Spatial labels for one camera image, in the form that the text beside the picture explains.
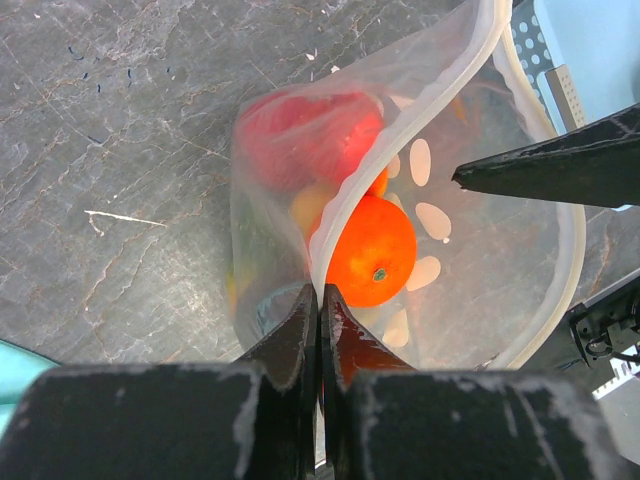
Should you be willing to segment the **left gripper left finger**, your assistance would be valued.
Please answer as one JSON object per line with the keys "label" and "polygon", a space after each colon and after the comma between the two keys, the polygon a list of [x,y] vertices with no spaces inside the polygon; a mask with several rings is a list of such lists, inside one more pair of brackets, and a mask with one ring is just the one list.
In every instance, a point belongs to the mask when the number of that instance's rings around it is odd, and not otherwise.
{"label": "left gripper left finger", "polygon": [[229,364],[68,365],[27,389],[1,439],[5,479],[309,479],[315,291]]}

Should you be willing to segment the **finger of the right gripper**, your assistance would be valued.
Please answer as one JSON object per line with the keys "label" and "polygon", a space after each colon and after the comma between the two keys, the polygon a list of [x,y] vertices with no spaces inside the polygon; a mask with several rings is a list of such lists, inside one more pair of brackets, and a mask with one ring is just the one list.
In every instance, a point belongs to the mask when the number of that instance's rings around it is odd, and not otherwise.
{"label": "finger of the right gripper", "polygon": [[484,194],[620,208],[639,204],[639,106],[565,135],[475,160],[452,180]]}

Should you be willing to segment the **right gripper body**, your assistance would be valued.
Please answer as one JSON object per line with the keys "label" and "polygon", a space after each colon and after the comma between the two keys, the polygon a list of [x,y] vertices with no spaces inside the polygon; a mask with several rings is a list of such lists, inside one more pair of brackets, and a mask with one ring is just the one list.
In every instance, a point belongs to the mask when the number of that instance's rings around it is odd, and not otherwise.
{"label": "right gripper body", "polygon": [[563,373],[591,391],[637,373],[639,272],[568,310],[524,369]]}

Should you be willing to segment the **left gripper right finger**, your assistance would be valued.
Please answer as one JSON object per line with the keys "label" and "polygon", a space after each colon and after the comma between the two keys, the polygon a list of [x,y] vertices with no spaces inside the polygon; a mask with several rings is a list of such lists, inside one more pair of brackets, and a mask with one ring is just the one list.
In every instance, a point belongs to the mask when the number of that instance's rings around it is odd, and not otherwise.
{"label": "left gripper right finger", "polygon": [[321,310],[327,456],[339,479],[621,479],[592,395],[564,376],[419,371],[327,286]]}

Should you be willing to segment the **orange tangerine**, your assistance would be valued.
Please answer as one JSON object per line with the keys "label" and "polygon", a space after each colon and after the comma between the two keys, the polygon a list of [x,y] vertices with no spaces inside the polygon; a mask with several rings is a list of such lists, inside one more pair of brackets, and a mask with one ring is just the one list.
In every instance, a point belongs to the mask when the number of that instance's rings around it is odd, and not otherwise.
{"label": "orange tangerine", "polygon": [[404,288],[416,259],[417,237],[408,216],[386,199],[365,196],[339,237],[326,282],[350,306],[377,307]]}

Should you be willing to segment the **yellow lemon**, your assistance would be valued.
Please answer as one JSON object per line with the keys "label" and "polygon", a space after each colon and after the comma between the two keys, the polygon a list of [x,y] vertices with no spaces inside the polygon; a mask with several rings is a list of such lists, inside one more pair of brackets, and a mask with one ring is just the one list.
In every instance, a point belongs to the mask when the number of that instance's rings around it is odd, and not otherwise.
{"label": "yellow lemon", "polygon": [[304,235],[308,236],[314,231],[324,207],[336,193],[334,185],[316,183],[305,187],[296,195],[289,213]]}

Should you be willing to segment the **red yellow peach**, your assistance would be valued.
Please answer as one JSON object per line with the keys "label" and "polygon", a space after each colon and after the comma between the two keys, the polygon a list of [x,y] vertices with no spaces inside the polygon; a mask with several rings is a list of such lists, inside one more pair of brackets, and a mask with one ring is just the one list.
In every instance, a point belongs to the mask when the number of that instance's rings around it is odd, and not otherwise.
{"label": "red yellow peach", "polygon": [[383,197],[388,185],[388,169],[385,168],[381,171],[381,173],[376,177],[373,183],[370,185],[368,190],[366,191],[367,196],[374,197]]}

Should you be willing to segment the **clear dotted zip bag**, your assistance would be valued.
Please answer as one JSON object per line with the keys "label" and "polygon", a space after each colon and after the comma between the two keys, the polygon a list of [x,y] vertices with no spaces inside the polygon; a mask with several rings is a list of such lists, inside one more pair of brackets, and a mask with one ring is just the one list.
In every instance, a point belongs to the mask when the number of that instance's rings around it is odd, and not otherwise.
{"label": "clear dotted zip bag", "polygon": [[385,168],[383,199],[408,216],[417,259],[389,301],[351,312],[405,362],[426,369],[517,368],[559,323],[585,250],[580,206],[484,195],[452,180],[467,162],[550,138],[525,78],[508,1],[465,1],[434,25],[307,84],[316,97],[362,92],[385,127],[304,235],[276,192],[232,159],[230,302],[244,347],[273,330],[300,290],[322,291],[338,238]]}

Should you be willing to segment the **red apple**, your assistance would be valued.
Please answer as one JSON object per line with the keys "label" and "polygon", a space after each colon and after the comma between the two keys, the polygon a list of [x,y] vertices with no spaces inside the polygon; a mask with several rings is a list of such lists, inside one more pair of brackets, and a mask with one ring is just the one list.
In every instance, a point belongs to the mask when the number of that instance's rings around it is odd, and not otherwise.
{"label": "red apple", "polygon": [[384,127],[379,106],[365,93],[307,97],[279,91],[240,114],[232,159],[251,180],[276,192],[315,181],[339,185]]}

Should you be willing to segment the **blue plastic basket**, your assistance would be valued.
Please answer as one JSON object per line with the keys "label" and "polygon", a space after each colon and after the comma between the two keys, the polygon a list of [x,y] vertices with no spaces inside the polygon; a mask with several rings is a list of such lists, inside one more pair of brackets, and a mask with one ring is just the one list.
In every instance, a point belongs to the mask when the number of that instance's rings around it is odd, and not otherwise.
{"label": "blue plastic basket", "polygon": [[511,32],[525,75],[556,131],[569,116],[552,82],[567,74],[581,126],[639,102],[637,1],[515,1]]}

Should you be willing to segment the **teal cloth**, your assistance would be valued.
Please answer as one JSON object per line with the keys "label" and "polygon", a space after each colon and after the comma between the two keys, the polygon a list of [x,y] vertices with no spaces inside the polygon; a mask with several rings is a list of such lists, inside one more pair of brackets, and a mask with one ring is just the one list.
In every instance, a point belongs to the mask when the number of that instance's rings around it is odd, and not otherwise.
{"label": "teal cloth", "polygon": [[39,375],[58,364],[7,341],[1,340],[0,344],[0,430],[4,434],[26,389]]}

